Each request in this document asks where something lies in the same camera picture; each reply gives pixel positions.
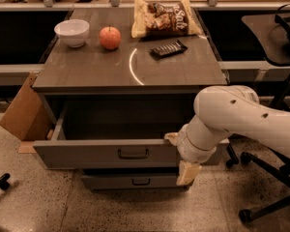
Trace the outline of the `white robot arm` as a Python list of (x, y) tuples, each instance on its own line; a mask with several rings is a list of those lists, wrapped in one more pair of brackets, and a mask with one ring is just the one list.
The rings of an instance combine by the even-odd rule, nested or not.
[(217, 145), (234, 133), (290, 158), (290, 112), (260, 104), (251, 88), (242, 85), (207, 87), (196, 95), (193, 109), (195, 115), (190, 122), (164, 136), (177, 147), (182, 158), (179, 186), (191, 183)]

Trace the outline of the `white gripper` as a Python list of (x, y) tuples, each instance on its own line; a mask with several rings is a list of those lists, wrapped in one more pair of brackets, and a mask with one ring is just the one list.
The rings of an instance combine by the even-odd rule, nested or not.
[(184, 125), (178, 133), (167, 133), (164, 139), (177, 146), (183, 159), (179, 164), (178, 186), (191, 184), (201, 170), (199, 163), (206, 162), (217, 149), (214, 133), (205, 126)]

